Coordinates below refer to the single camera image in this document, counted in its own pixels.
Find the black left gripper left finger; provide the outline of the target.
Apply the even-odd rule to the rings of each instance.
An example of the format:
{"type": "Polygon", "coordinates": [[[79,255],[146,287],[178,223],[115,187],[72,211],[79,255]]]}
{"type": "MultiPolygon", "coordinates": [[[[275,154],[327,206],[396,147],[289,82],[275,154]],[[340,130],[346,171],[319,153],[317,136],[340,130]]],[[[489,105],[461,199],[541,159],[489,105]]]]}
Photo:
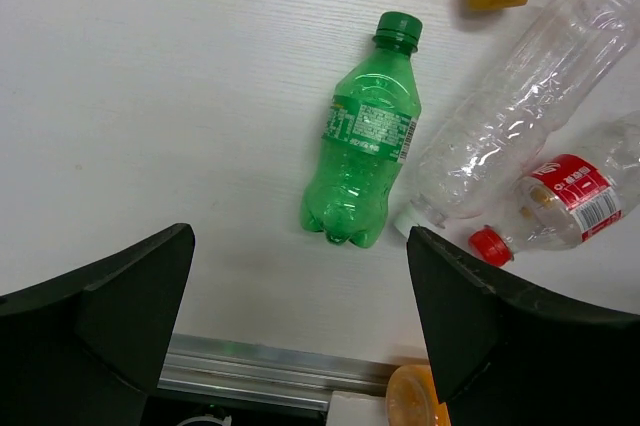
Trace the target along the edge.
{"type": "Polygon", "coordinates": [[[174,224],[1,298],[4,425],[137,425],[157,387],[195,234],[174,224]]]}

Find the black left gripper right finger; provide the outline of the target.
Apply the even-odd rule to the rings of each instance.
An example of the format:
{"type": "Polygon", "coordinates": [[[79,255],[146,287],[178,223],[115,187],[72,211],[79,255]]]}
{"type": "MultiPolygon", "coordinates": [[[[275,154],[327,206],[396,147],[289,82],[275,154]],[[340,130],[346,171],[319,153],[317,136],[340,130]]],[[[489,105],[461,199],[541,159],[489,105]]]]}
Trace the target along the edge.
{"type": "Polygon", "coordinates": [[[455,425],[635,425],[639,318],[491,266],[423,228],[407,242],[438,399],[455,425]]]}

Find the clear bottle red label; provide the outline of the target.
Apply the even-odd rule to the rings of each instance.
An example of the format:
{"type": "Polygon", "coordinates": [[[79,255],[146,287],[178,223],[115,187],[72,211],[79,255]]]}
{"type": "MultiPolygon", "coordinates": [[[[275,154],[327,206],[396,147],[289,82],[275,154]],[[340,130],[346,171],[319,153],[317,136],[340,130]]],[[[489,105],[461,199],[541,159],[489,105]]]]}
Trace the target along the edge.
{"type": "Polygon", "coordinates": [[[639,205],[639,113],[591,127],[521,177],[497,219],[471,234],[476,257],[502,267],[523,251],[573,249],[639,205]]]}

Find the green plastic soda bottle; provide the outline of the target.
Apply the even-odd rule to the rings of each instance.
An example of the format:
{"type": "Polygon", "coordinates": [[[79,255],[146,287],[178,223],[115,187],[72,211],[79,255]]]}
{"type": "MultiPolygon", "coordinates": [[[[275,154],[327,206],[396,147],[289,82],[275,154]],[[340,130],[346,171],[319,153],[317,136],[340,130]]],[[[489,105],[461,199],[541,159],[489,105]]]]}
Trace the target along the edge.
{"type": "Polygon", "coordinates": [[[337,83],[301,201],[304,230],[335,245],[369,248],[378,240],[421,114],[411,63],[421,32],[416,17],[383,13],[372,52],[337,83]]]}

